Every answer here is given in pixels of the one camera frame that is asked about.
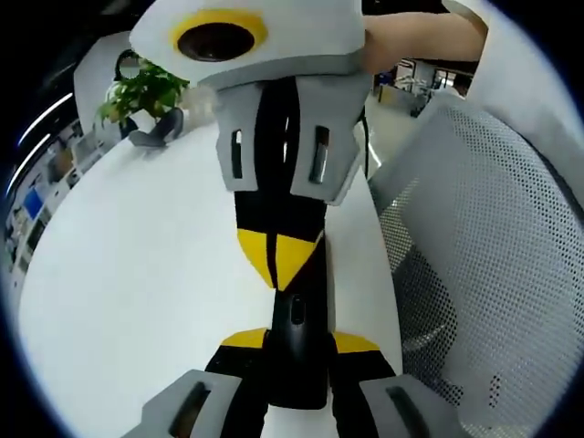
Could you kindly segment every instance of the black cable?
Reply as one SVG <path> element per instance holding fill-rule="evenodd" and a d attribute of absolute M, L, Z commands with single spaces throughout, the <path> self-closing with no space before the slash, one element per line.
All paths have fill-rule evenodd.
<path fill-rule="evenodd" d="M 367 117 L 365 117 L 365 107 L 359 115 L 359 121 L 363 124 L 363 131 L 365 132 L 365 165 L 364 172 L 365 178 L 369 179 L 369 124 L 367 123 Z"/>

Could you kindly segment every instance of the gray plastic casing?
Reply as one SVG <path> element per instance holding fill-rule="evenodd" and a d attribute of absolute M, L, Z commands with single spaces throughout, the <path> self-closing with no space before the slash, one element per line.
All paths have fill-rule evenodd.
<path fill-rule="evenodd" d="M 220 438 L 227 410 L 240 382 L 238 377 L 188 371 L 144 405 L 141 423 L 123 438 L 172 438 L 169 432 L 172 423 L 198 383 L 210 393 L 194 423 L 191 438 Z"/>
<path fill-rule="evenodd" d="M 339 205 L 360 165 L 360 148 L 353 127 L 370 89 L 370 75 L 296 77 L 300 104 L 298 156 L 290 192 L 296 196 Z M 256 114 L 262 83 L 250 83 L 217 92 L 219 123 L 217 156 L 227 190 L 257 190 L 254 166 Z M 322 182 L 310 181 L 316 156 L 317 126 L 329 131 L 326 168 Z M 235 178 L 232 136 L 241 131 L 242 177 Z"/>
<path fill-rule="evenodd" d="M 403 390 L 412 402 L 422 424 L 431 438 L 468 438 L 470 435 L 458 421 L 456 409 L 434 391 L 414 377 L 403 374 L 388 379 L 362 381 L 361 390 L 370 406 L 380 438 L 411 438 L 407 421 L 402 416 L 403 408 L 396 406 L 391 397 L 396 390 Z"/>

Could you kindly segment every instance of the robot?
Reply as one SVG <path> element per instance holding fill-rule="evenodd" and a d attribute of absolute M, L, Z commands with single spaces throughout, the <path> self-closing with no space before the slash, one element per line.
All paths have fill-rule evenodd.
<path fill-rule="evenodd" d="M 321 409 L 329 388 L 342 437 L 385 436 L 387 427 L 430 436 L 445 424 L 443 436 L 462 433 L 449 405 L 394 377 L 373 342 L 329 326 L 325 212 L 360 165 L 352 129 L 371 83 L 360 71 L 364 37 L 355 0 L 158 0 L 133 29 L 139 55 L 216 93 L 217 156 L 238 240 L 276 296 L 271 328 L 225 339 L 204 371 L 147 403 L 125 436 L 259 437 L 268 405 Z M 449 413 L 436 426 L 420 403 Z"/>

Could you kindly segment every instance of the ceiling light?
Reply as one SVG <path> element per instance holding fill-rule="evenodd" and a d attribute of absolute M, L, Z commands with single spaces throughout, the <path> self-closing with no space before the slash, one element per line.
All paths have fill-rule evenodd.
<path fill-rule="evenodd" d="M 66 102 L 67 100 L 71 99 L 72 97 L 73 97 L 73 93 L 69 93 L 69 94 L 63 96 L 58 101 L 56 101 L 53 105 L 51 105 L 50 107 L 45 109 L 45 111 L 40 116 L 38 116 L 35 119 L 35 121 L 33 121 L 30 124 L 30 126 L 28 128 L 26 128 L 25 133 L 22 134 L 22 137 L 20 137 L 20 140 L 18 141 L 18 146 L 20 146 L 20 143 L 22 143 L 22 140 L 25 139 L 25 137 L 30 133 L 30 131 L 32 131 L 38 123 L 40 123 L 46 116 L 48 116 L 51 113 L 51 111 L 53 111 L 56 107 L 61 105 L 63 102 Z"/>
<path fill-rule="evenodd" d="M 12 175 L 12 178 L 10 179 L 10 182 L 8 183 L 8 188 L 6 189 L 6 194 L 8 194 L 8 192 L 10 192 L 10 189 L 12 188 L 12 184 L 15 183 L 16 178 L 18 178 L 18 175 L 20 174 L 20 172 L 25 168 L 26 164 L 30 161 L 31 158 L 33 158 L 33 155 L 35 155 L 35 153 L 37 153 L 38 149 L 45 144 L 45 142 L 48 140 L 48 138 L 50 137 L 50 134 L 47 134 L 45 137 L 43 137 L 43 140 L 41 140 L 34 148 L 33 150 L 26 156 L 26 158 L 20 163 L 20 166 L 18 166 L 18 169 L 16 169 L 16 172 L 14 175 Z"/>

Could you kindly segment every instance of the white desk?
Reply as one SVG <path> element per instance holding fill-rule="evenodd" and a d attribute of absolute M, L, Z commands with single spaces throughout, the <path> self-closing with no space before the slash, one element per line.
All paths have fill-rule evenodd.
<path fill-rule="evenodd" d="M 216 125 L 147 153 L 127 141 L 75 186 L 28 270 L 19 330 L 48 400 L 75 436 L 123 435 L 141 407 L 222 339 L 269 326 L 274 292 L 236 239 Z M 402 372 L 391 271 L 360 172 L 327 235 L 337 329 L 378 343 Z M 335 436 L 319 412 L 270 408 L 263 436 Z"/>

